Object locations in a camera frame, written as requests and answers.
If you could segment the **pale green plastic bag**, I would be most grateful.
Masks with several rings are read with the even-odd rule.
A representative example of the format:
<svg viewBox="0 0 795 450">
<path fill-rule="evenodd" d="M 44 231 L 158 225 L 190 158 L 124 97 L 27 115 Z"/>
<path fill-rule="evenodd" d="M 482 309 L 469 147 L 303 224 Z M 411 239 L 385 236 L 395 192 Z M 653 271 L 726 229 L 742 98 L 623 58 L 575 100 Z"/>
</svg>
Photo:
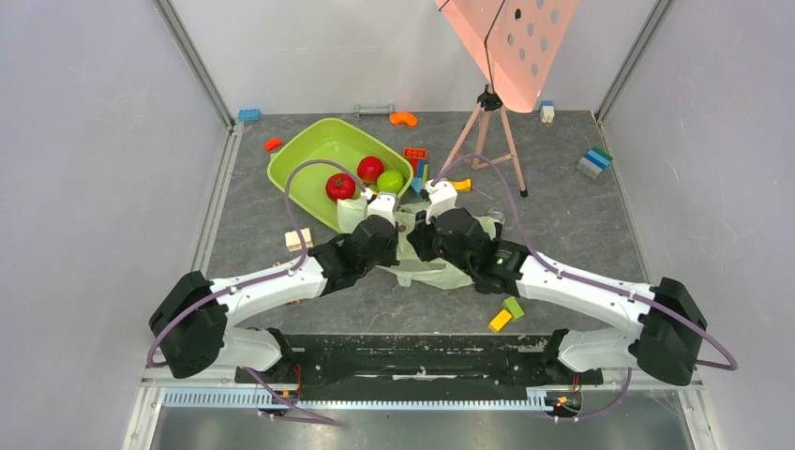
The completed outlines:
<svg viewBox="0 0 795 450">
<path fill-rule="evenodd" d="M 397 261 L 398 265 L 381 266 L 381 269 L 397 277 L 401 286 L 408 287 L 412 281 L 425 283 L 442 290 L 453 290 L 473 284 L 470 276 L 443 259 L 423 262 L 407 240 L 413 230 L 415 216 L 424 211 L 429 202 L 404 203 L 395 213 L 398 225 Z M 364 200 L 343 200 L 337 202 L 337 225 L 341 233 L 351 233 L 364 219 L 366 202 Z"/>
</svg>

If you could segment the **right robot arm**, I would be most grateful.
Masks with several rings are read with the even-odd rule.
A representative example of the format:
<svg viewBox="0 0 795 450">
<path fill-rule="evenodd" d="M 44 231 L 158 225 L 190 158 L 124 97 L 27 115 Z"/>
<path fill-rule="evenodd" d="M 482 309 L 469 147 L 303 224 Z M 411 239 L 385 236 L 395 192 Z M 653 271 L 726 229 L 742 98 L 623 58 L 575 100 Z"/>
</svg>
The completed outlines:
<svg viewBox="0 0 795 450">
<path fill-rule="evenodd" d="M 436 217 L 417 213 L 407 240 L 420 260 L 451 263 L 479 293 L 549 302 L 606 323 L 597 331 L 553 332 L 541 368 L 555 383 L 602 368 L 639 368 L 678 386 L 692 381 L 706 322 L 676 280 L 628 283 L 553 262 L 490 236 L 463 208 Z"/>
</svg>

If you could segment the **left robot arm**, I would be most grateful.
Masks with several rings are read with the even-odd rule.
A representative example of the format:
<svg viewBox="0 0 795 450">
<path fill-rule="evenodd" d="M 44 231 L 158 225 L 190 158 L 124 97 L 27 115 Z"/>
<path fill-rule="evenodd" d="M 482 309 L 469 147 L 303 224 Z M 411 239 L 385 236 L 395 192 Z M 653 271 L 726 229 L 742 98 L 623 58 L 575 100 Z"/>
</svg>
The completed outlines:
<svg viewBox="0 0 795 450">
<path fill-rule="evenodd" d="M 211 366 L 248 367 L 272 382 L 287 380 L 294 357 L 274 330 L 254 331 L 240 323 L 295 300 L 319 298 L 353 286 L 377 265 L 397 261 L 394 221 L 370 216 L 351 233 L 312 247 L 284 267 L 240 277 L 207 279 L 200 271 L 181 276 L 149 319 L 154 348 L 175 379 Z"/>
</svg>

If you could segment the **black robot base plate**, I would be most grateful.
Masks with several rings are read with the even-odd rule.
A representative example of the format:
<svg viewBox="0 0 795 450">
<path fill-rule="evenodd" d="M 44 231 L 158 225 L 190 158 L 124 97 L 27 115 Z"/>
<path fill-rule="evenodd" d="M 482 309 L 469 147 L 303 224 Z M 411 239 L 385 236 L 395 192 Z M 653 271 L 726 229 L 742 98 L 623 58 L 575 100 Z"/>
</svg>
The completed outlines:
<svg viewBox="0 0 795 450">
<path fill-rule="evenodd" d="M 521 400 L 527 388 L 600 385 L 537 335 L 285 335 L 285 355 L 261 378 L 297 386 L 303 400 Z"/>
</svg>

